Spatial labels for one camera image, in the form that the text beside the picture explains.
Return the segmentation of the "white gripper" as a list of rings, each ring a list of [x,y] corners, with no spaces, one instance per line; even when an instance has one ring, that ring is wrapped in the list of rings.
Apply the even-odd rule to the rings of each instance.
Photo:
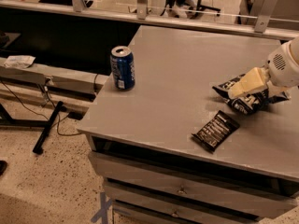
[[[268,56],[267,69],[254,67],[229,90],[231,99],[265,90],[276,96],[299,85],[299,36],[282,44]]]

